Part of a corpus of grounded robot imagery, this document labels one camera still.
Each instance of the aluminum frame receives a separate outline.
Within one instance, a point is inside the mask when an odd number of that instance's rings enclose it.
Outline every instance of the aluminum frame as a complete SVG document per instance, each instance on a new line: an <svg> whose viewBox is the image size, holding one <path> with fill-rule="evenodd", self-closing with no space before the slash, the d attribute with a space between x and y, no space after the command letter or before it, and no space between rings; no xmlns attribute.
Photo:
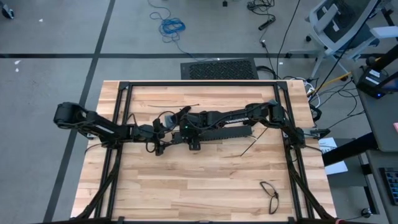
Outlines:
<svg viewBox="0 0 398 224"><path fill-rule="evenodd" d="M121 106L121 100L122 100L122 94L123 94L123 91L126 90L127 94L126 94L126 102L125 102L124 109L123 109L124 113L123 113L122 124L127 123L127 118L128 118L130 103L131 103L131 98L132 98L132 90L133 90L134 86L271 86L274 89L275 100L277 102L281 102L279 90L283 91L287 114L289 116L289 119L291 119L292 124L295 126L294 116L293 116L293 112L292 112L292 105L290 103L290 98L289 98L288 86L285 81L276 81L276 82L270 82L270 81L268 81L268 82L240 82L240 81L236 81L236 82L231 82L231 81L120 82L119 87L118 87L118 95L116 97L116 104L115 104L115 108L114 108L113 122L116 123L118 120L120 106ZM289 138L284 137L284 135L282 135L282 138L284 139L283 143L284 143L285 153L289 153L289 155L290 155L291 148L290 148L290 144L289 144ZM109 148L106 150L104 166L103 166L103 173L102 173L101 182L100 182L101 185L103 185L105 183L105 181L108 177L107 173L109 171L109 165L111 163L111 156L112 156L113 150L114 149L109 149ZM115 161L120 161L121 156L122 156L122 151L123 151L123 144L121 144L121 147L116 150L117 150L117 152L116 152ZM296 152L296 156L297 156L300 177L303 180L305 186L308 187L301 151L300 151L300 149L295 149L295 152ZM286 163L288 166L289 166L289 163L293 163L291 156L286 157L286 158L287 158ZM108 207L107 207L106 216L105 216L105 218L108 218L108 219L112 219L114 200L116 197L116 186L118 184L119 168L120 168L120 162L115 162L114 169L116 169L116 175L112 179L111 191L110 191L109 200L108 200ZM292 197L293 197L293 204L294 204L296 219L298 220L300 218L303 218L301 207L300 207L299 192L297 190L297 184L295 183L294 179L290 175L289 175L289 179L290 179L290 188L292 189ZM308 199L306 197L304 197L304 198L305 198L305 204L306 204L308 218L315 218L314 214L313 214L312 206L310 205L310 202L308 201ZM101 210L102 210L102 203L103 203L103 196L96 206L94 218L100 218ZM176 223L176 222L168 222L168 221L162 221L162 222L143 221L143 222L159 223L159 224ZM197 223L197 222L178 222L178 223ZM223 222L223 223L243 224L243 223L256 223L256 222ZM262 223L278 223L278 224L291 223L291 218L287 222L262 222Z"/></svg>

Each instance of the wooden tabletop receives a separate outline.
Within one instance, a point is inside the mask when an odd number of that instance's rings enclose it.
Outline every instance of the wooden tabletop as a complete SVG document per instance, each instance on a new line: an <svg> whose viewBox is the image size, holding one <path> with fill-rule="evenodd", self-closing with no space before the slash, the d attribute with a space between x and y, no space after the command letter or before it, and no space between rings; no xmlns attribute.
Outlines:
<svg viewBox="0 0 398 224"><path fill-rule="evenodd" d="M312 127L303 82L287 83L296 126ZM118 85L118 81L105 81L99 96L97 112L110 120ZM191 112L225 112L271 99L274 92L269 86L135 86L129 111L142 125L152 124L163 111L178 112L181 108L156 106L200 104L192 106ZM256 124L253 136L258 138L264 130L264 126ZM124 144L113 219L124 216L126 220L287 221L287 217L295 217L281 131L267 129L241 156L254 141L247 137L203 142L201 151L189 151L188 145L179 144L168 147L159 157L148 153L145 144ZM98 143L99 140L90 141L88 146ZM306 139L306 143L319 147L314 139ZM105 152L98 146L86 153L72 217L83 211L98 190ZM310 190L335 216L322 155L309 148L302 149L302 155ZM279 209L273 215L268 212L271 197L259 185L262 180L270 182L279 193ZM300 189L299 192L306 216ZM107 201L105 195L103 216Z"/></svg>

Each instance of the chair armrest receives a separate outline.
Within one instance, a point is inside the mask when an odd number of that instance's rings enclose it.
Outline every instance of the chair armrest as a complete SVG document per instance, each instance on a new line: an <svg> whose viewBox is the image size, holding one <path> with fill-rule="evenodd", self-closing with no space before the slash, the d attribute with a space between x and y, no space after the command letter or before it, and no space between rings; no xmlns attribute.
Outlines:
<svg viewBox="0 0 398 224"><path fill-rule="evenodd" d="M398 27L397 26L389 26L389 27L375 27L370 29L371 33L377 39L390 38L390 37L398 37Z"/></svg>

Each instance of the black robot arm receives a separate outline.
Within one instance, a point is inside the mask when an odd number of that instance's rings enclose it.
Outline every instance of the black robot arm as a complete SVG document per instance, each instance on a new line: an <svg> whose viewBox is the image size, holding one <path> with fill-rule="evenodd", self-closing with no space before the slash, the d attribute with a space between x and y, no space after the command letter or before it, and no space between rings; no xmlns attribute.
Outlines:
<svg viewBox="0 0 398 224"><path fill-rule="evenodd" d="M229 112L202 111L189 113L190 106L169 116L166 127L157 118L153 126L144 124L118 125L100 116L95 111L88 111L76 103L58 105L54 123L62 129L76 129L80 134L98 136L103 147L118 147L124 142L154 143L156 156L163 154L168 146L187 143L189 150L200 150L201 141L246 137L252 134L251 126L261 123L268 128L280 128L291 139L291 144L304 145L302 130L296 128L285 117L285 110L275 103L252 103L244 109ZM227 124L243 122L243 126L226 127ZM170 127L179 126L180 131L172 133L172 140L162 139Z"/></svg>

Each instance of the coiled blue cable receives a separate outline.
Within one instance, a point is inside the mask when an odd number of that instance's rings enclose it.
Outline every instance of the coiled blue cable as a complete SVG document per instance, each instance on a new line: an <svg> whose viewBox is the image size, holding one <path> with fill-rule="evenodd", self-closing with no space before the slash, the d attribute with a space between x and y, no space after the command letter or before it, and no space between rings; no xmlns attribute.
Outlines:
<svg viewBox="0 0 398 224"><path fill-rule="evenodd" d="M152 3L150 3L149 0L147 0L148 4L156 9L165 9L169 13L169 15L166 18L163 18L162 15L160 15L159 12L152 12L149 14L149 17L153 20L161 20L162 22L160 23L160 26L158 28L159 33L162 36L162 41L163 43L170 43L174 42L177 45L177 48L182 52L187 55L189 55L191 58L195 59L197 62L203 62L205 60L214 60L213 58L205 58L203 60L198 60L196 59L192 54L183 51L179 44L178 41L180 40L180 32L185 30L185 24L177 17L175 18L170 18L172 13L170 9L162 6L155 6Z"/></svg>

